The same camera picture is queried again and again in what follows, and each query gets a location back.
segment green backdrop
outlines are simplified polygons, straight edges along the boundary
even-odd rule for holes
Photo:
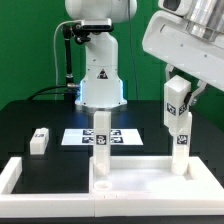
[[[140,100],[163,98],[165,64],[142,50],[143,35],[148,21],[158,10],[157,3],[158,0],[138,0],[138,11],[132,20]],[[64,0],[0,0],[0,108],[10,101],[26,99],[42,88],[55,85],[53,35],[57,25],[65,20],[69,17]],[[133,67],[130,66],[128,23],[116,24],[113,35],[120,47],[119,76],[125,81],[126,97],[132,100],[136,94]],[[65,80],[63,45],[59,34],[60,84]],[[79,82],[85,74],[85,51],[83,46],[75,44],[72,48],[75,80]],[[224,93],[211,87],[200,98],[196,109],[224,130]]]

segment white cable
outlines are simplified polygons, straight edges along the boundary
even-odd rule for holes
[[[59,84],[59,72],[58,72],[58,57],[57,57],[57,49],[56,49],[56,41],[57,41],[57,33],[61,26],[68,23],[78,23],[81,20],[73,20],[73,21],[65,21],[58,25],[54,32],[54,62],[55,62],[55,72],[56,72],[56,86]]]
[[[134,50],[133,50],[133,38],[132,38],[132,26],[131,26],[131,0],[128,0],[128,21],[129,21],[129,44],[131,50],[131,60],[133,65],[133,72],[134,72],[134,80],[135,80],[135,92],[136,92],[136,100],[139,100],[139,89],[138,89],[138,79],[137,79],[137,72],[136,72],[136,62],[134,57]]]

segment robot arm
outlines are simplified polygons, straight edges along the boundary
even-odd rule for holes
[[[224,91],[224,1],[159,0],[159,6],[165,11],[152,17],[143,49],[168,63],[168,73],[178,68],[200,80],[193,93],[190,83],[179,76],[164,88],[164,124],[173,136],[171,170],[182,175],[188,167],[189,105],[207,84]]]
[[[124,22],[135,15],[136,0],[66,0],[65,7],[72,19],[105,19],[113,23]]]
[[[65,0],[73,20],[67,27],[70,37],[86,47],[86,74],[80,83],[76,108],[87,111],[125,107],[123,83],[118,71],[118,43],[108,32],[112,23],[131,19],[137,9],[136,0]]]

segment black sticker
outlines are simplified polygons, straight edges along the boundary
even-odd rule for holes
[[[187,145],[188,136],[187,135],[179,135],[177,137],[177,145]]]
[[[107,136],[106,135],[96,135],[96,144],[97,145],[106,145]]]
[[[82,143],[84,143],[84,144],[94,143],[94,138],[93,137],[82,137]]]
[[[123,138],[122,137],[111,137],[110,143],[113,143],[113,144],[122,144],[122,143],[124,143],[124,141],[123,141]]]
[[[44,134],[36,134],[35,137],[36,138],[43,138],[44,137]]]
[[[97,77],[98,79],[108,79],[107,74],[104,69],[101,70],[100,74]]]
[[[176,116],[176,108],[169,103],[167,103],[167,111]]]
[[[121,130],[111,130],[111,135],[119,136],[121,135]]]
[[[183,106],[180,107],[179,109],[179,115],[183,114],[187,110],[187,105],[184,104]]]
[[[86,129],[82,132],[83,135],[93,135],[94,131],[92,129]]]

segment black table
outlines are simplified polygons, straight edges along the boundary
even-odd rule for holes
[[[192,110],[191,155],[199,156],[224,186],[224,133]],[[61,146],[66,128],[93,128],[93,114],[65,101],[14,101],[0,112],[0,169],[10,157],[23,158],[23,173],[13,193],[88,193],[92,146]],[[45,155],[30,155],[37,128],[50,139]],[[163,125],[163,103],[129,101],[127,110],[112,114],[112,128],[137,128],[144,145],[112,146],[112,155],[171,155],[172,138]],[[223,223],[224,216],[105,217],[0,219],[0,223]]]

